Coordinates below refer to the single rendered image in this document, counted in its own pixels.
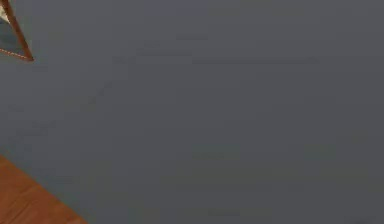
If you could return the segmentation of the brown framed wall picture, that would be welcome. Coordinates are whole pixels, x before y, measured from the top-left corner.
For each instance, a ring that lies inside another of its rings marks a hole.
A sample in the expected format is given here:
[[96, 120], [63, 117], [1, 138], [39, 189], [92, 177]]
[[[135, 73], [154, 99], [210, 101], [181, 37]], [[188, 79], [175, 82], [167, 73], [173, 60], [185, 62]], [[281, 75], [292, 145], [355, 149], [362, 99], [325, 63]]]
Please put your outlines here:
[[0, 52], [25, 61], [34, 60], [10, 0], [0, 0]]

